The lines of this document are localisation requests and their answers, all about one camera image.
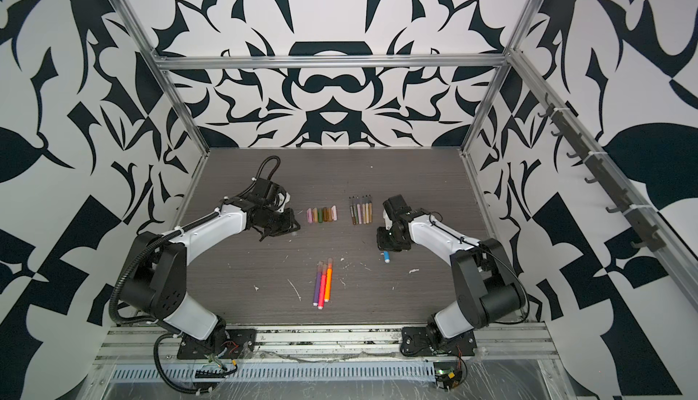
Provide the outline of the dark brown marker pen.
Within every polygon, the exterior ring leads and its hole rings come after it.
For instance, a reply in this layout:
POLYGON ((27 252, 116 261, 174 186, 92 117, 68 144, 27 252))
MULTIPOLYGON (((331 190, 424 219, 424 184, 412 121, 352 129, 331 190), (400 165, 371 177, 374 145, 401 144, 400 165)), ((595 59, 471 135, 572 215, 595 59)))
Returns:
POLYGON ((349 197, 349 207, 350 207, 350 214, 351 214, 351 219, 352 219, 352 224, 356 225, 356 209, 354 208, 354 198, 352 196, 349 197))

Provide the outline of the lilac capped tan marker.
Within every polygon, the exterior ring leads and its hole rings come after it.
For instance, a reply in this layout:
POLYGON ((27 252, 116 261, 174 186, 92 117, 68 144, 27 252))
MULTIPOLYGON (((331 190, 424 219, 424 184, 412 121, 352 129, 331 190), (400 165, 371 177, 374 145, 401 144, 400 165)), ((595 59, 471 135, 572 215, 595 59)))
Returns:
POLYGON ((367 223, 372 224, 373 223, 373 198, 370 195, 368 196, 365 210, 366 210, 367 223))

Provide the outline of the orange marker pen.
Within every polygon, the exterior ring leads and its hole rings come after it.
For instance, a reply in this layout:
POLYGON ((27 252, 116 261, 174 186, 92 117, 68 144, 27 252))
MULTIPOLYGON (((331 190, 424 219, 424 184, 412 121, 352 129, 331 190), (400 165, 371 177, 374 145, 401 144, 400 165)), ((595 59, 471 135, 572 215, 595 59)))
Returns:
POLYGON ((328 258, 327 271, 326 271, 326 277, 325 277, 325 295, 324 295, 325 303, 328 303, 331 299, 333 273, 334 273, 334 260, 333 260, 333 258, 328 258))

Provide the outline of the pink red marker pen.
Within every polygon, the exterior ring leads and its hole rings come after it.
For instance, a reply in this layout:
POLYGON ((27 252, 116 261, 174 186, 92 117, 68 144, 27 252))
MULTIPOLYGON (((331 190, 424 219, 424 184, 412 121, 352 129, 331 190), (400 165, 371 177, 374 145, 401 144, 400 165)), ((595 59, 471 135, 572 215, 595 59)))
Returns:
POLYGON ((327 282, 327 273, 328 273, 328 266, 323 265, 320 288, 319 288, 319 293, 318 293, 318 309, 324 309, 324 307, 325 307, 325 289, 326 289, 326 282, 327 282))

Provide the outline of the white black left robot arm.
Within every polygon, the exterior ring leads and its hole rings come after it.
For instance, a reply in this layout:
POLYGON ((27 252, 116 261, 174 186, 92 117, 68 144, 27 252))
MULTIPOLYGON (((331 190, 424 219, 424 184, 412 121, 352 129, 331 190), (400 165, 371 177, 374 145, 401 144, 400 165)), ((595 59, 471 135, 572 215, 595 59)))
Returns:
POLYGON ((269 173, 256 172, 247 188, 224 197, 208 215, 165 234, 138 236, 116 278, 108 304, 111 320, 119 327, 149 323, 165 329, 153 346, 154 364, 163 382, 181 395, 204 396, 215 387, 172 380, 160 358, 160 345, 166 339, 182 339, 217 366, 214 371, 198 371, 198 376, 226 378, 237 371, 235 364, 225 365, 221 360, 232 343, 225 320, 187 291, 189 265, 205 251, 243 232, 254 230, 265 239, 293 234, 300 228, 287 206, 289 194, 273 179, 280 157, 269 156, 261 165, 270 167, 269 173))

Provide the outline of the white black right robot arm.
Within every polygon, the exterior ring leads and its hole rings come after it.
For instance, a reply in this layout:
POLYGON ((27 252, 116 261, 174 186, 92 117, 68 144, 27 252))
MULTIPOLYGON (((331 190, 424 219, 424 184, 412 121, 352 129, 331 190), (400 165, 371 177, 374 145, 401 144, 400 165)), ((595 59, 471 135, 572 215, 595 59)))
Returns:
POLYGON ((424 247, 451 268, 456 300, 430 316, 425 334, 432 350, 443 351, 456 340, 492 323, 507 324, 517 311, 528 318, 530 302, 502 244, 478 240, 445 225, 436 212, 413 209, 403 196, 383 202, 385 224, 377 229, 381 251, 424 247))

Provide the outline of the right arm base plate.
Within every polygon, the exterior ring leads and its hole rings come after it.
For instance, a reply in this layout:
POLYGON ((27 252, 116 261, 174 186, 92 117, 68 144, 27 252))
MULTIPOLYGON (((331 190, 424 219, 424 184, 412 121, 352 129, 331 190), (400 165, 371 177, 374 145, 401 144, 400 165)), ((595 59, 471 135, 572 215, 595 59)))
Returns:
POLYGON ((453 338, 445 338, 435 325, 403 327, 400 353, 407 357, 422 356, 474 356, 477 343, 474 332, 469 331, 453 338))

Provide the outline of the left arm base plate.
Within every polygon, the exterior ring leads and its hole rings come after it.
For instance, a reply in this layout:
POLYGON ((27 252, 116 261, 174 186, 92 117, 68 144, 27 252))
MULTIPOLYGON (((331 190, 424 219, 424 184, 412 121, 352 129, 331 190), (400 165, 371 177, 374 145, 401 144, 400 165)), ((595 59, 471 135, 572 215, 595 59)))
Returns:
POLYGON ((218 328, 206 340, 184 336, 178 349, 179 360, 205 359, 209 355, 218 358, 241 358, 256 348, 256 329, 252 328, 218 328))

